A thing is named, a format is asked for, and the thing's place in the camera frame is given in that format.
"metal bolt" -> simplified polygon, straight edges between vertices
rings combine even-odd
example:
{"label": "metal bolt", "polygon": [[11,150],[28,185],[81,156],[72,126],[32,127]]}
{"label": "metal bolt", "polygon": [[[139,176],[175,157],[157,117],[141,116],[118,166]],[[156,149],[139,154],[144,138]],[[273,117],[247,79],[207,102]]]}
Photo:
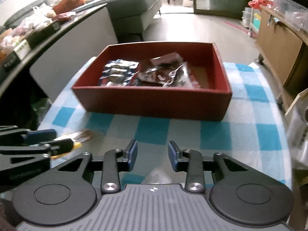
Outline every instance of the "metal bolt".
{"label": "metal bolt", "polygon": [[116,190],[117,188],[118,188],[118,185],[113,182],[108,182],[104,184],[103,186],[103,189],[108,190],[108,191],[113,191],[113,190]]}
{"label": "metal bolt", "polygon": [[200,190],[200,189],[203,188],[203,186],[200,183],[198,183],[198,182],[190,183],[187,187],[190,190],[194,190],[194,191],[197,191],[197,190]]}

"red box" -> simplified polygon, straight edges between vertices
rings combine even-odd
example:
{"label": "red box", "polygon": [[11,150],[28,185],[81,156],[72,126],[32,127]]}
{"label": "red box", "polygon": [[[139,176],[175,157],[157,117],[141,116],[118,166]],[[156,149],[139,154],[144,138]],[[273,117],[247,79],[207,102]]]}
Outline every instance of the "red box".
{"label": "red box", "polygon": [[[110,60],[142,61],[172,52],[201,77],[199,89],[145,86],[97,86],[104,65]],[[221,121],[232,91],[217,47],[199,42],[137,42],[107,46],[72,86],[87,111]]]}

